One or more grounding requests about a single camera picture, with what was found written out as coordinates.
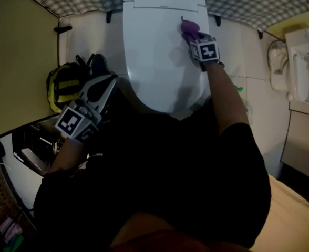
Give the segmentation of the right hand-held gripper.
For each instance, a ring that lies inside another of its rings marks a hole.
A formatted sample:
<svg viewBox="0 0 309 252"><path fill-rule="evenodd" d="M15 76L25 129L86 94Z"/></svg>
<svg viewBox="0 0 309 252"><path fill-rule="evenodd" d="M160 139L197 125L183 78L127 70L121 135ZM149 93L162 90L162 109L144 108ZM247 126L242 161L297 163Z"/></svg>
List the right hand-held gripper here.
<svg viewBox="0 0 309 252"><path fill-rule="evenodd" d="M190 54L201 68L202 72L206 72L205 64L214 62L220 64L224 68L224 63L220 61L220 53L216 39L205 33L198 33L194 41L190 41Z"/></svg>

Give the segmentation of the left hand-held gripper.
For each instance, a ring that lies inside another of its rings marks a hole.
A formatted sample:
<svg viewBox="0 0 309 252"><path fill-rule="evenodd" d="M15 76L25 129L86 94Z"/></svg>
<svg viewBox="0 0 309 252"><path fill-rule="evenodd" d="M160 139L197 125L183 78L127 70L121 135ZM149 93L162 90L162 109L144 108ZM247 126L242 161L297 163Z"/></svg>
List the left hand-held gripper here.
<svg viewBox="0 0 309 252"><path fill-rule="evenodd" d="M116 75L102 75L91 79L80 92L82 99L75 99L64 106L55 127L67 138L77 142L87 142L98 132L97 125L102 113L117 90Z"/></svg>

